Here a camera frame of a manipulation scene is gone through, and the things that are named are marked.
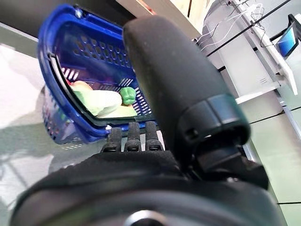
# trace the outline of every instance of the black mechanical part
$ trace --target black mechanical part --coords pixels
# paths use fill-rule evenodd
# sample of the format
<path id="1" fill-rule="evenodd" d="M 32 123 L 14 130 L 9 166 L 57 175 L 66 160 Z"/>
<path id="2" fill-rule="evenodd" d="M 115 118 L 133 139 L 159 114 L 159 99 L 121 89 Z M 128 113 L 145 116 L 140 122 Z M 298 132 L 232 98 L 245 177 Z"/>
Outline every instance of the black mechanical part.
<path id="1" fill-rule="evenodd" d="M 249 167 L 236 148 L 249 139 L 249 123 L 198 48 L 160 16 L 130 21 L 123 36 L 140 88 L 182 170 L 214 175 L 212 180 L 235 175 L 267 188 L 265 171 L 255 179 L 257 167 Z M 204 166 L 209 155 L 214 167 Z M 230 166 L 233 157 L 240 164 Z"/>
<path id="2" fill-rule="evenodd" d="M 173 226 L 282 225 L 269 193 L 257 186 L 146 174 L 34 192 L 14 213 L 11 226 L 116 226 L 141 210 L 156 211 Z"/>
<path id="3" fill-rule="evenodd" d="M 121 128 L 112 128 L 101 152 L 121 152 Z"/>
<path id="4" fill-rule="evenodd" d="M 163 151 L 163 146 L 158 139 L 156 123 L 147 121 L 145 123 L 145 150 L 146 151 Z"/>
<path id="5" fill-rule="evenodd" d="M 141 141 L 140 141 L 140 130 L 139 123 L 130 122 L 128 125 L 128 134 L 127 134 L 127 142 L 124 146 L 125 152 L 140 152 Z"/>

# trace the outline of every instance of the black cable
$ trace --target black cable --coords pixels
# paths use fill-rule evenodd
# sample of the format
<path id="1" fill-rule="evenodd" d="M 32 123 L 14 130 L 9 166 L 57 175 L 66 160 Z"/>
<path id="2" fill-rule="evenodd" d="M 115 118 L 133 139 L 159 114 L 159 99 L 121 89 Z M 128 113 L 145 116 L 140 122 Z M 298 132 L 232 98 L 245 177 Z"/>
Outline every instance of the black cable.
<path id="1" fill-rule="evenodd" d="M 222 4 L 220 0 L 219 0 L 219 3 L 220 3 L 221 6 L 227 6 L 228 5 L 227 2 L 226 2 L 226 4 Z"/>
<path id="2" fill-rule="evenodd" d="M 242 4 L 247 3 L 248 1 L 250 1 L 250 0 L 245 0 L 244 2 L 239 3 L 239 4 L 230 4 L 230 5 L 231 5 L 231 6 L 240 6 L 240 5 L 242 5 Z"/>
<path id="3" fill-rule="evenodd" d="M 235 6 L 234 9 L 233 9 L 233 11 L 227 17 L 231 16 L 234 13 L 234 11 L 237 9 L 237 7 L 238 6 Z"/>
<path id="4" fill-rule="evenodd" d="M 260 13 L 260 10 L 261 10 L 261 9 L 260 9 L 258 13 L 254 13 L 254 14 L 261 15 L 261 17 L 263 17 L 265 8 L 262 7 L 262 9 L 263 9 L 262 13 Z M 274 44 L 267 45 L 267 46 L 262 46 L 262 45 L 261 45 L 261 44 L 262 44 L 262 39 L 263 39 L 263 37 L 264 37 L 266 31 L 265 31 L 264 26 L 262 26 L 260 23 L 259 23 L 258 25 L 259 25 L 259 26 L 257 26 L 257 27 L 260 28 L 260 29 L 262 29 L 262 30 L 264 31 L 264 33 L 263 33 L 263 35 L 262 35 L 262 37 L 261 37 L 260 43 L 259 43 L 260 47 L 261 47 L 261 48 L 266 48 L 266 47 L 268 47 L 268 46 L 274 46 Z"/>
<path id="5" fill-rule="evenodd" d="M 260 47 L 261 47 L 261 48 L 266 48 L 266 47 L 268 47 L 268 46 L 274 46 L 274 44 L 267 45 L 267 46 L 262 46 L 262 45 L 261 45 L 262 39 L 263 39 L 263 37 L 264 37 L 264 35 L 265 35 L 265 28 L 264 28 L 264 26 L 262 26 L 262 25 L 261 25 L 261 27 L 258 26 L 258 28 L 262 29 L 262 30 L 264 31 L 264 33 L 263 33 L 263 35 L 262 35 L 262 37 L 261 37 L 261 40 L 260 40 L 260 43 L 259 43 Z"/>
<path id="6" fill-rule="evenodd" d="M 246 32 L 247 30 L 249 30 L 250 28 L 252 28 L 253 26 L 255 26 L 255 24 L 258 24 L 261 20 L 265 19 L 266 17 L 268 17 L 269 15 L 271 15 L 272 13 L 274 13 L 275 11 L 277 11 L 278 9 L 280 9 L 281 7 L 283 7 L 285 4 L 287 4 L 288 2 L 290 2 L 291 0 L 286 0 L 285 2 L 281 3 L 280 5 L 278 5 L 276 8 L 274 8 L 273 10 L 271 10 L 270 12 L 268 12 L 266 15 L 264 15 L 262 18 L 260 18 L 259 20 L 255 21 L 255 23 L 249 25 L 248 27 L 246 27 L 245 29 L 243 29 L 241 32 L 239 32 L 238 34 L 234 35 L 232 38 L 230 38 L 228 41 L 226 41 L 225 43 L 223 43 L 221 46 L 219 46 L 218 48 L 216 48 L 215 50 L 213 50 L 211 53 L 209 53 L 207 55 L 207 57 L 211 56 L 213 53 L 215 53 L 216 51 L 220 50 L 221 48 L 223 48 L 225 45 L 227 45 L 229 42 L 233 41 L 235 38 L 237 38 L 239 35 L 243 34 L 244 32 Z"/>
<path id="7" fill-rule="evenodd" d="M 192 0 L 189 1 L 189 7 L 188 7 L 187 17 L 190 16 L 191 4 L 192 4 Z"/>

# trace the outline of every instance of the power cord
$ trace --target power cord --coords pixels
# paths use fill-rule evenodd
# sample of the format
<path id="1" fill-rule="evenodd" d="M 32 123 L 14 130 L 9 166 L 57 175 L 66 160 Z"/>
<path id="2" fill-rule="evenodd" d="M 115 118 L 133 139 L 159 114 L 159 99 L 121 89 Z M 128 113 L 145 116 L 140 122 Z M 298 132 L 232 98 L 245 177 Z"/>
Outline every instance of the power cord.
<path id="1" fill-rule="evenodd" d="M 239 15 L 239 17 L 232 23 L 232 25 L 231 25 L 231 27 L 229 28 L 228 32 L 226 33 L 226 35 L 225 35 L 221 40 L 219 40 L 219 41 L 217 41 L 217 42 L 215 42 L 215 43 L 212 43 L 212 44 L 209 44 L 209 45 L 204 46 L 204 47 L 201 49 L 201 51 L 203 51 L 203 50 L 204 50 L 206 47 L 208 47 L 208 46 L 212 46 L 212 45 L 215 45 L 215 44 L 220 43 L 221 41 L 223 41 L 223 40 L 227 37 L 227 35 L 229 34 L 229 32 L 231 31 L 231 29 L 232 29 L 232 27 L 234 26 L 235 22 L 236 22 L 242 15 L 243 15 L 243 14 Z"/>
<path id="2" fill-rule="evenodd" d="M 258 13 L 252 13 L 252 14 L 251 14 L 251 17 L 252 17 L 252 15 L 258 15 L 256 19 L 254 19 L 253 17 L 252 17 L 252 19 L 253 19 L 254 21 L 259 20 L 261 17 L 263 17 L 264 10 L 265 10 L 265 8 L 261 6 L 260 9 L 259 9 L 259 11 L 258 11 Z M 266 47 L 268 47 L 268 46 L 274 46 L 274 44 L 273 44 L 272 42 L 271 42 L 272 44 L 270 44 L 270 45 L 266 45 L 266 46 L 263 46 L 263 45 L 262 45 L 262 40 L 263 40 L 263 37 L 264 37 L 266 31 L 265 31 L 264 26 L 263 26 L 261 23 L 258 23 L 258 24 L 256 25 L 256 27 L 258 27 L 258 28 L 260 28 L 260 29 L 262 29 L 262 30 L 264 31 L 264 32 L 263 32 L 263 35 L 262 35 L 262 37 L 261 37 L 260 43 L 259 43 L 260 47 L 261 47 L 261 48 L 266 48 Z"/>
<path id="3" fill-rule="evenodd" d="M 202 43 L 204 43 L 205 41 L 207 41 L 207 40 L 209 40 L 210 38 L 212 38 L 213 35 L 214 35 L 214 33 L 215 33 L 215 31 L 216 31 L 216 29 L 217 29 L 217 27 L 220 25 L 220 23 L 224 22 L 229 16 L 231 16 L 231 15 L 234 13 L 234 11 L 237 9 L 238 6 L 243 5 L 243 4 L 247 4 L 248 1 L 250 1 L 250 0 L 245 0 L 244 2 L 241 2 L 241 3 L 239 3 L 239 4 L 231 4 L 231 3 L 230 3 L 230 4 L 228 4 L 228 3 L 222 4 L 221 1 L 219 0 L 219 3 L 220 3 L 221 5 L 227 5 L 227 6 L 228 6 L 228 5 L 231 5 L 231 6 L 234 6 L 233 11 L 232 11 L 228 16 L 226 16 L 225 19 L 223 19 L 223 20 L 221 20 L 220 22 L 218 22 L 217 25 L 215 26 L 215 28 L 214 28 L 213 30 L 211 30 L 210 32 L 208 32 L 208 33 L 206 33 L 206 34 L 201 35 L 199 38 L 193 39 L 193 41 L 194 41 L 198 46 L 200 46 Z M 250 9 L 250 7 L 249 7 L 246 11 L 244 11 L 242 14 L 248 12 L 249 9 Z M 241 15 L 241 14 L 238 14 L 238 15 L 236 15 L 236 16 L 234 16 L 234 17 L 228 19 L 227 21 L 229 21 L 229 20 L 231 20 L 231 19 L 233 19 L 233 18 L 235 18 L 235 17 L 237 17 L 237 16 L 240 16 L 240 15 Z M 199 41 L 200 41 L 200 39 L 201 39 L 202 37 L 204 37 L 204 36 L 206 36 L 206 35 L 209 35 L 210 33 L 212 33 L 212 34 L 210 35 L 210 37 L 208 37 L 207 39 L 205 39 L 204 41 L 202 41 L 201 43 L 199 43 Z"/>

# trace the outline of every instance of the green vegetable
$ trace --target green vegetable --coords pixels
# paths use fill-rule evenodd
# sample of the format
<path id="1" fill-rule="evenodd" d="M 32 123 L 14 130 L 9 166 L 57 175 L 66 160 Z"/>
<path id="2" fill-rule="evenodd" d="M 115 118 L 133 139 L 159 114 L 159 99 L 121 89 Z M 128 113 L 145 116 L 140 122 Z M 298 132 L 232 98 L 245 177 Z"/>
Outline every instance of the green vegetable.
<path id="1" fill-rule="evenodd" d="M 136 91 L 132 87 L 124 87 L 120 90 L 122 103 L 132 105 L 136 100 Z"/>

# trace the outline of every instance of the basket holes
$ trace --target basket holes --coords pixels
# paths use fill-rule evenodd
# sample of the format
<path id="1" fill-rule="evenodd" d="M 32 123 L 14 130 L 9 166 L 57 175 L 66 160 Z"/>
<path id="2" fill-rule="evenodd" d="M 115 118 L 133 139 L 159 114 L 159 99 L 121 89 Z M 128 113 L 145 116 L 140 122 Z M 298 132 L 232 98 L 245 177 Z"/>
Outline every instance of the basket holes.
<path id="1" fill-rule="evenodd" d="M 90 53 L 93 52 L 93 48 L 92 48 L 92 46 L 91 46 L 90 44 L 87 44 L 87 48 L 88 48 L 88 50 L 90 51 Z"/>
<path id="2" fill-rule="evenodd" d="M 71 80 L 72 77 L 73 77 L 73 75 L 74 75 L 74 70 L 72 70 L 72 71 L 70 72 L 68 79 Z"/>
<path id="3" fill-rule="evenodd" d="M 122 81 L 122 83 L 120 84 L 120 86 L 125 86 L 125 84 L 127 83 L 128 80 L 129 80 L 129 79 L 124 79 L 124 80 Z"/>
<path id="4" fill-rule="evenodd" d="M 68 68 L 68 69 L 66 70 L 65 74 L 64 74 L 64 77 L 65 77 L 65 78 L 68 77 L 69 72 L 70 72 L 70 69 Z"/>
<path id="5" fill-rule="evenodd" d="M 83 44 L 82 44 L 80 41 L 77 41 L 76 43 L 77 43 L 77 46 L 79 47 L 79 49 L 80 49 L 81 51 L 84 51 L 84 50 L 85 50 Z"/>
<path id="6" fill-rule="evenodd" d="M 112 58 L 113 58 L 114 60 L 117 58 L 117 55 L 116 55 L 115 52 L 112 52 L 112 53 L 111 53 L 111 56 L 112 56 Z"/>
<path id="7" fill-rule="evenodd" d="M 121 80 L 121 82 L 119 83 L 119 85 L 121 85 L 121 84 L 123 83 L 124 80 L 125 80 L 125 79 Z"/>
<path id="8" fill-rule="evenodd" d="M 108 48 L 109 48 L 109 51 L 113 51 L 114 50 L 113 46 L 111 46 L 111 45 L 108 45 Z"/>
<path id="9" fill-rule="evenodd" d="M 84 35 L 81 36 L 81 39 L 84 43 L 87 43 L 87 41 L 88 41 L 87 37 Z"/>
<path id="10" fill-rule="evenodd" d="M 127 81 L 127 83 L 125 84 L 125 86 L 129 86 L 131 83 L 132 83 L 132 79 L 129 79 L 128 81 Z"/>
<path id="11" fill-rule="evenodd" d="M 105 48 L 105 44 L 103 42 L 100 42 L 101 48 Z"/>
<path id="12" fill-rule="evenodd" d="M 79 75 L 79 73 L 76 72 L 75 75 L 74 75 L 74 77 L 73 77 L 73 80 L 76 80 L 78 75 Z"/>
<path id="13" fill-rule="evenodd" d="M 92 45 L 96 46 L 97 45 L 97 41 L 94 39 L 91 39 Z"/>
<path id="14" fill-rule="evenodd" d="M 107 49 L 104 49 L 103 52 L 106 57 L 110 57 L 110 54 Z"/>
<path id="15" fill-rule="evenodd" d="M 98 54 L 98 55 L 101 55 L 102 51 L 101 51 L 101 49 L 99 48 L 99 46 L 97 46 L 95 49 L 96 49 L 97 54 Z"/>
<path id="16" fill-rule="evenodd" d="M 123 60 L 123 57 L 122 57 L 122 55 L 121 55 L 121 54 L 118 54 L 118 59 L 119 59 L 120 61 L 122 61 L 122 60 Z"/>

